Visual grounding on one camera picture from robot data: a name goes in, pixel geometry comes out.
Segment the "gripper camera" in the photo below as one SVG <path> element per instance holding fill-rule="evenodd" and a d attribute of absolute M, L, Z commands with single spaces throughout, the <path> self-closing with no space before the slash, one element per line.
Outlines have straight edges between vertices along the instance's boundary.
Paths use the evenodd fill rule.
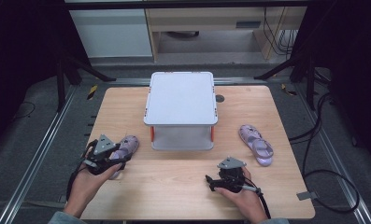
<path fill-rule="evenodd" d="M 92 150 L 89 151 L 84 163 L 88 165 L 90 173 L 94 175 L 102 174 L 109 167 L 121 163 L 121 168 L 123 170 L 126 162 L 132 159 L 133 153 L 126 155 L 122 159 L 111 159 L 110 155 L 112 152 L 119 149 L 121 144 L 115 144 L 104 134 L 101 134 L 100 138 L 95 139 L 86 148 L 89 151 L 90 147 Z"/>
<path fill-rule="evenodd" d="M 260 194 L 260 189 L 246 182 L 246 177 L 243 175 L 243 170 L 241 169 L 241 167 L 246 165 L 245 162 L 233 157 L 228 157 L 226 160 L 220 162 L 217 167 L 220 168 L 218 175 L 221 179 L 214 180 L 206 175 L 206 182 L 209 184 L 211 191 L 215 191 L 215 188 L 225 188 L 233 193 L 238 193 L 242 189 L 247 189 Z"/>

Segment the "aluminum rail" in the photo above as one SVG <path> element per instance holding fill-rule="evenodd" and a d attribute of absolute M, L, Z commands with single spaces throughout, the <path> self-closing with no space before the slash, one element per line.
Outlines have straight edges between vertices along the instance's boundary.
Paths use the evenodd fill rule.
<path fill-rule="evenodd" d="M 0 224 L 11 223 L 17 212 L 19 211 L 25 195 L 27 194 L 28 189 L 31 187 L 31 184 L 36 177 L 36 173 L 39 170 L 42 161 L 45 159 L 46 154 L 48 153 L 49 147 L 54 140 L 54 136 L 57 134 L 57 131 L 64 119 L 68 107 L 71 105 L 76 89 L 77 87 L 70 86 L 66 97 L 67 100 L 64 104 L 63 109 L 61 110 L 61 112 L 58 112 L 56 114 L 53 121 L 51 122 L 41 144 L 36 151 L 36 154 L 34 155 L 33 159 L 30 162 L 30 165 L 28 166 L 24 176 L 22 177 L 20 184 L 18 185 L 9 202 L 2 211 L 0 216 Z"/>
<path fill-rule="evenodd" d="M 220 85 L 263 85 L 266 83 L 288 83 L 289 77 L 275 77 L 267 80 L 257 80 L 253 77 L 214 77 L 214 84 Z M 106 85 L 149 86 L 150 77 L 117 78 L 116 81 L 105 82 Z"/>
<path fill-rule="evenodd" d="M 299 85 L 295 85 L 295 88 L 297 89 L 297 92 L 305 92 L 303 88 L 301 88 Z M 307 114 L 309 115 L 309 118 L 312 120 L 313 123 L 317 120 L 317 112 L 312 111 L 307 103 L 307 99 L 304 96 L 304 94 L 299 94 L 301 96 L 301 100 L 307 109 Z M 345 165 L 343 164 L 342 160 L 340 160 L 339 155 L 337 155 L 335 147 L 330 141 L 330 138 L 328 137 L 328 134 L 325 132 L 324 128 L 321 127 L 321 130 L 318 133 L 318 137 L 320 138 L 322 148 L 328 158 L 328 161 L 330 162 L 333 171 L 345 176 L 351 183 L 354 183 L 351 180 L 350 174 L 347 171 Z M 338 179 L 339 185 L 343 190 L 343 193 L 345 194 L 349 204 L 351 206 L 354 206 L 356 204 L 356 194 L 352 188 L 349 188 L 349 185 L 346 183 L 343 179 Z M 358 222 L 360 224 L 371 224 L 371 214 L 369 213 L 368 208 L 366 207 L 366 204 L 360 195 L 360 203 L 357 209 L 354 211 L 354 215 L 356 216 Z"/>

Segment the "human hand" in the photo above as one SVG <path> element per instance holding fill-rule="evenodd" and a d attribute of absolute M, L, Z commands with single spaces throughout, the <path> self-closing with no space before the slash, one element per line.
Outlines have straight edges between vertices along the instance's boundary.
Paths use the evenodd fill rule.
<path fill-rule="evenodd" d="M 246 167 L 242 167 L 243 174 L 247 179 L 251 179 L 251 173 Z M 240 213 L 251 223 L 259 223 L 267 220 L 264 208 L 261 205 L 258 195 L 250 190 L 242 189 L 238 193 L 224 188 L 215 188 L 215 190 L 225 198 L 232 201 L 240 210 Z"/>
<path fill-rule="evenodd" d="M 86 209 L 87 204 L 94 198 L 100 187 L 121 167 L 116 164 L 100 175 L 93 175 L 89 172 L 86 164 L 79 167 L 77 177 L 72 184 L 71 195 L 64 208 L 64 212 L 79 218 Z"/>

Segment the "purple sandal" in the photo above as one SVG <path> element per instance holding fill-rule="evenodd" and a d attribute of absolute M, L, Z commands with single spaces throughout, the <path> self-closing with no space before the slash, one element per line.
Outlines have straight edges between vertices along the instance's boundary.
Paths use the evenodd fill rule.
<path fill-rule="evenodd" d="M 127 135 L 120 141 L 121 146 L 118 150 L 112 152 L 110 158 L 112 160 L 122 159 L 130 153 L 135 153 L 138 149 L 138 139 L 133 135 Z M 109 179 L 115 179 L 121 173 L 121 170 L 115 172 Z"/>
<path fill-rule="evenodd" d="M 249 124 L 242 125 L 238 133 L 243 142 L 251 149 L 258 163 L 262 166 L 272 164 L 273 148 L 262 138 L 254 126 Z"/>

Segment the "black cable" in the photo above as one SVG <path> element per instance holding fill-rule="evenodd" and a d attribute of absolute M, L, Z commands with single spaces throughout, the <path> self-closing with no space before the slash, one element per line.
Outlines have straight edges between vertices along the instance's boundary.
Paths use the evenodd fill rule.
<path fill-rule="evenodd" d="M 229 177 L 230 179 L 234 179 L 236 182 L 243 182 L 243 184 L 245 184 L 245 185 L 247 185 L 247 186 L 250 186 L 250 187 L 253 187 L 253 188 L 259 189 L 259 188 L 258 188 L 258 187 L 257 187 L 257 186 L 252 182 L 252 180 L 246 178 L 245 176 L 244 176 L 244 178 L 245 178 L 246 180 L 248 180 L 249 182 L 244 181 L 244 180 L 242 180 L 242 179 L 240 179 L 240 178 L 238 178 L 238 177 L 236 177 L 236 176 L 225 175 L 225 177 Z M 263 208 L 264 208 L 264 212 L 266 213 L 266 216 L 267 216 L 269 219 L 272 218 L 272 217 L 270 216 L 270 212 L 269 212 L 269 208 L 267 207 L 266 200 L 264 199 L 264 194 L 263 194 L 260 190 L 258 190 L 258 191 L 255 192 L 255 193 L 258 195 L 258 198 L 259 198 L 260 201 L 261 201 L 261 204 L 262 204 L 262 206 L 263 206 Z"/>
<path fill-rule="evenodd" d="M 342 178 L 343 180 L 345 180 L 354 190 L 354 192 L 356 193 L 357 195 L 357 199 L 356 199 L 356 204 L 352 206 L 352 208 L 348 209 L 348 210 L 339 210 L 339 209 L 335 209 L 333 207 L 330 207 L 328 206 L 327 204 L 323 203 L 322 201 L 320 201 L 319 199 L 315 199 L 315 201 L 317 203 L 319 203 L 321 206 L 333 211 L 333 212 L 336 212 L 336 213 L 340 213 L 340 214 L 347 214 L 347 213 L 352 213 L 354 212 L 357 207 L 359 206 L 360 204 L 360 193 L 358 192 L 358 190 L 356 189 L 356 187 L 343 175 L 340 175 L 334 171 L 330 171 L 330 170 L 324 170 L 324 169 L 320 169 L 320 170 L 315 170 L 315 171 L 312 171 L 312 172 L 309 172 L 307 174 L 304 175 L 304 179 L 306 179 L 307 177 L 309 177 L 310 175 L 314 175 L 314 174 L 318 174 L 318 173 L 328 173 L 330 175 L 336 175 L 336 176 L 339 176 L 340 178 Z"/>
<path fill-rule="evenodd" d="M 272 36 L 274 36 L 274 35 L 273 35 L 273 32 L 272 32 L 272 29 L 270 28 L 270 25 L 269 25 L 269 23 L 267 22 L 267 17 L 266 17 L 266 7 L 264 7 L 264 36 L 266 37 L 267 41 L 269 41 L 270 46 L 272 47 L 273 51 L 274 51 L 277 55 L 285 55 L 285 54 L 283 54 L 283 53 L 278 53 L 278 52 L 276 51 L 276 49 L 275 49 L 275 45 L 273 45 L 273 43 L 275 43 L 275 44 L 276 44 L 276 48 L 278 48 L 277 43 L 276 43 L 275 40 L 273 40 L 273 42 L 272 42 L 272 41 L 270 40 L 269 36 L 267 36 L 267 34 L 266 34 L 266 30 L 265 30 L 265 26 L 266 26 L 266 25 L 267 25 L 267 27 L 269 28 L 270 34 L 271 34 Z"/>
<path fill-rule="evenodd" d="M 314 137 L 315 137 L 315 136 L 320 132 L 320 130 L 321 130 L 321 125 L 319 126 L 319 129 L 318 129 L 316 132 L 314 132 L 314 134 L 313 134 L 313 136 L 312 136 L 311 138 L 314 138 Z M 308 139 L 306 139 L 306 140 L 303 140 L 303 141 L 290 143 L 290 144 L 291 144 L 291 145 L 301 144 L 301 143 L 305 143 L 305 142 L 307 142 L 307 141 L 309 141 L 309 140 L 310 140 L 310 138 L 308 138 Z"/>
<path fill-rule="evenodd" d="M 313 128 L 310 129 L 309 131 L 307 131 L 307 132 L 305 132 L 305 133 L 302 133 L 302 134 L 300 134 L 300 135 L 298 135 L 298 136 L 296 136 L 296 137 L 291 137 L 291 138 L 289 138 L 288 140 L 291 142 L 291 141 L 293 141 L 293 140 L 296 140 L 296 139 L 299 139 L 299 138 L 303 138 L 303 137 L 307 136 L 308 134 L 311 134 L 311 133 L 313 132 L 314 128 L 315 128 L 315 127 L 313 127 Z"/>
<path fill-rule="evenodd" d="M 273 51 L 277 54 L 277 55 L 285 55 L 286 58 L 288 57 L 289 54 L 292 53 L 292 50 L 293 50 L 293 46 L 290 46 L 290 43 L 291 43 L 291 40 L 294 41 L 294 36 L 293 36 L 293 30 L 290 31 L 290 38 L 289 38 L 289 41 L 288 41 L 288 44 L 285 46 L 282 44 L 282 41 L 283 39 L 285 40 L 284 36 L 285 36 L 285 31 L 281 31 L 281 34 L 280 34 L 280 38 L 279 38 L 279 41 L 278 43 L 276 42 L 275 39 L 273 40 L 270 40 L 269 36 L 267 35 L 266 33 L 266 29 L 265 29 L 265 26 L 267 26 L 268 28 L 268 31 L 270 32 L 270 34 L 272 36 L 275 36 L 273 34 L 273 31 L 272 29 L 270 28 L 270 25 L 269 25 L 269 22 L 267 21 L 267 17 L 266 17 L 266 7 L 264 7 L 264 36 L 266 37 L 267 41 L 269 42 L 270 46 L 272 47 Z"/>
<path fill-rule="evenodd" d="M 303 166 L 302 166 L 302 175 L 305 174 L 305 167 L 306 167 L 306 162 L 307 162 L 307 153 L 310 149 L 310 144 L 311 144 L 311 140 L 312 140 L 312 137 L 316 131 L 316 128 L 321 125 L 321 110 L 322 110 L 322 106 L 325 102 L 325 98 L 330 95 L 331 93 L 330 92 L 327 92 L 325 93 L 321 98 L 320 100 L 318 101 L 317 103 L 317 120 L 316 120 L 316 124 L 314 125 L 314 127 L 311 129 L 312 132 L 310 133 L 310 139 L 308 140 L 307 142 L 307 150 L 305 152 L 305 157 L 304 157 L 304 162 L 303 162 Z"/>
<path fill-rule="evenodd" d="M 33 107 L 33 109 L 31 110 L 31 112 L 27 113 L 26 115 L 22 115 L 22 116 L 14 117 L 13 120 L 15 120 L 15 119 L 23 119 L 23 118 L 25 118 L 25 117 L 28 117 L 28 116 L 30 116 L 30 115 L 31 115 L 31 114 L 36 110 L 36 105 L 33 104 L 33 103 L 31 103 L 31 102 L 24 101 L 24 102 L 22 102 L 21 104 L 29 104 L 29 105 L 31 105 L 31 106 Z"/>
<path fill-rule="evenodd" d="M 322 121 L 321 121 L 321 111 L 322 111 L 322 106 L 325 102 L 325 99 L 327 96 L 330 95 L 330 92 L 328 93 L 325 93 L 319 100 L 318 102 L 318 117 L 317 117 L 317 120 L 316 120 L 316 124 L 315 124 L 315 127 L 317 127 L 318 125 L 321 125 Z M 341 174 L 338 174 L 334 171 L 330 171 L 330 170 L 325 170 L 325 169 L 320 169 L 320 170 L 315 170 L 315 171 L 311 171 L 309 173 L 305 173 L 305 169 L 306 169 L 306 164 L 307 164 L 307 154 L 309 152 L 309 149 L 310 149 L 310 144 L 311 144 L 311 141 L 313 139 L 313 135 L 315 133 L 316 129 L 313 128 L 312 129 L 312 132 L 310 133 L 310 138 L 308 139 L 308 142 L 307 142 L 307 150 L 305 152 L 305 156 L 304 156 L 304 159 L 303 159 L 303 163 L 302 163 L 302 177 L 304 178 L 304 180 L 306 180 L 310 175 L 314 175 L 314 174 L 317 174 L 317 173 L 328 173 L 328 174 L 331 174 L 331 175 L 336 175 L 336 176 L 339 176 L 340 178 L 342 178 L 343 180 L 345 180 L 355 191 L 356 195 L 357 195 L 357 199 L 356 199 L 356 204 L 354 206 L 352 206 L 351 209 L 348 209 L 348 210 L 339 210 L 339 209 L 335 209 L 333 207 L 330 207 L 328 206 L 327 204 L 323 203 L 322 201 L 320 201 L 319 199 L 315 199 L 315 201 L 317 203 L 319 203 L 321 206 L 333 211 L 333 212 L 336 212 L 336 213 L 340 213 L 340 214 L 347 214 L 347 213 L 352 213 L 354 212 L 358 205 L 360 204 L 360 193 L 358 192 L 358 190 L 355 188 L 355 186 L 343 175 Z"/>
<path fill-rule="evenodd" d="M 65 195 L 67 201 L 69 200 L 69 196 L 71 195 L 72 185 L 74 184 L 75 178 L 77 177 L 78 173 L 87 168 L 86 166 L 86 167 L 83 167 L 82 169 L 79 169 L 82 163 L 85 161 L 85 156 L 89 148 L 97 144 L 96 141 L 97 140 L 94 140 L 91 143 L 89 143 L 88 146 L 86 146 L 86 149 L 83 151 L 83 154 L 80 157 L 77 168 L 74 170 L 74 172 L 72 172 L 71 176 L 69 176 L 68 184 L 66 185 L 66 195 Z"/>

